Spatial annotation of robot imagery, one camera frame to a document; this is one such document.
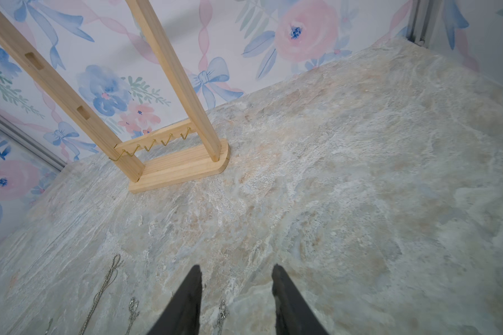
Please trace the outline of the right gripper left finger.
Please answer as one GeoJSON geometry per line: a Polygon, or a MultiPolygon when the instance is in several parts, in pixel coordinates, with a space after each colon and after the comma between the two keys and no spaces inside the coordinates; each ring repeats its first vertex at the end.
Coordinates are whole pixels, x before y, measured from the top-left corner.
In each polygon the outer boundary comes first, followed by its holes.
{"type": "Polygon", "coordinates": [[[148,335],[197,335],[200,329],[202,292],[201,268],[194,265],[148,335]]]}

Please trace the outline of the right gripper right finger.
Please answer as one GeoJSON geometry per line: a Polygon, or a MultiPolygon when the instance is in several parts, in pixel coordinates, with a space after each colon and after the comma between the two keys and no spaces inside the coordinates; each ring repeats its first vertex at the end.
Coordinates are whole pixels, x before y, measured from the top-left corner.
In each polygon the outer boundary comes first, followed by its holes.
{"type": "Polygon", "coordinates": [[[286,270],[278,264],[272,269],[272,295],[275,299],[277,335],[328,335],[286,270]]]}

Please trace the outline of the wooden jewelry display stand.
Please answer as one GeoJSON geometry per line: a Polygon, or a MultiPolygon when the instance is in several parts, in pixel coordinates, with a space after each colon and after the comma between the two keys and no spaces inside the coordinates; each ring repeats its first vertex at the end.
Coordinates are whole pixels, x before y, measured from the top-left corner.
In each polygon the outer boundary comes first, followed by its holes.
{"type": "MultiPolygon", "coordinates": [[[[124,1],[0,1],[0,23],[10,23],[121,141],[186,117],[124,1]]],[[[1,43],[0,116],[67,163],[100,152],[1,43]]]]}

